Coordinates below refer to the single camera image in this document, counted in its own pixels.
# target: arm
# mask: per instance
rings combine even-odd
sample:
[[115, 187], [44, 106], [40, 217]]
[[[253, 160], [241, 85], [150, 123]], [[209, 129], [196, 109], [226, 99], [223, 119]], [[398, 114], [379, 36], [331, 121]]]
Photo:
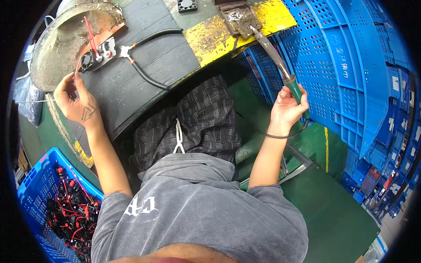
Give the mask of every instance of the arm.
[[[75, 90], [79, 93], [77, 100], [74, 100]], [[133, 197], [123, 166], [105, 132], [98, 104], [86, 89], [79, 73], [72, 72], [65, 76], [54, 91], [54, 98], [68, 119], [86, 128], [89, 147], [104, 194], [117, 191]]]
[[[270, 116], [268, 134], [288, 136], [292, 125], [309, 108], [307, 92], [300, 84], [298, 86], [303, 94], [299, 105], [288, 87], [283, 87], [278, 93]], [[269, 186], [278, 183], [281, 158], [286, 143], [286, 139], [265, 138], [251, 170], [248, 182], [249, 189], [255, 186]]]

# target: drawstring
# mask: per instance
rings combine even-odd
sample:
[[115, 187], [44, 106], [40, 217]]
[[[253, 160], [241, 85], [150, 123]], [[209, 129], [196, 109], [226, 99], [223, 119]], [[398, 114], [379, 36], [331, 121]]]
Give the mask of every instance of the drawstring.
[[184, 152], [184, 148], [183, 148], [183, 131], [181, 130], [180, 121], [179, 121], [179, 119], [178, 119], [177, 117], [176, 117], [176, 121], [177, 121], [177, 123], [176, 123], [176, 131], [177, 131], [177, 145], [176, 145], [176, 148], [174, 149], [173, 154], [177, 152], [177, 149], [178, 149], [179, 147], [180, 147], [180, 149], [181, 149], [181, 152], [182, 152], [183, 154], [185, 154], [185, 152]]

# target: person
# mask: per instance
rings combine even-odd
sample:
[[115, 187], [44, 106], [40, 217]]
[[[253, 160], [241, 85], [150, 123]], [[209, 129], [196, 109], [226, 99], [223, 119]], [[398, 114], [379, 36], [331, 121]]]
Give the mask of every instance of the person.
[[[269, 134], [287, 136], [309, 107], [283, 87]], [[75, 100], [75, 90], [79, 98]], [[220, 76], [205, 81], [136, 131], [133, 195], [104, 129], [100, 108], [79, 73], [54, 92], [63, 114], [86, 128], [104, 198], [92, 240], [93, 262], [302, 262], [308, 249], [302, 214], [284, 196], [279, 171], [285, 139], [266, 137], [247, 191], [233, 181], [234, 102]]]

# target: hand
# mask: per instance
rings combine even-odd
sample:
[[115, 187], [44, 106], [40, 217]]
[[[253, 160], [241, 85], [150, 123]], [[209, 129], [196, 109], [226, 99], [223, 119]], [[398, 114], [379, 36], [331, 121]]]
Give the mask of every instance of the hand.
[[302, 114], [309, 108], [307, 92], [298, 84], [302, 93], [301, 104], [298, 104], [288, 87], [282, 87], [278, 93], [270, 114], [268, 133], [276, 136], [288, 136], [289, 131]]
[[[76, 100], [75, 90], [79, 93]], [[86, 130], [104, 127], [98, 104], [78, 72], [63, 78], [54, 91], [54, 98], [66, 118], [82, 124]]]

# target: gray t-shirt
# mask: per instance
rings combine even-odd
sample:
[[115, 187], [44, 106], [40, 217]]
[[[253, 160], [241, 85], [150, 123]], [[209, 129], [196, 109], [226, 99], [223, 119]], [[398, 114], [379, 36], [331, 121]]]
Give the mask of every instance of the gray t-shirt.
[[176, 243], [211, 247], [243, 263], [302, 262], [307, 227], [279, 185], [241, 191], [232, 163], [170, 154], [142, 173], [134, 198], [104, 195], [93, 262], [150, 254]]

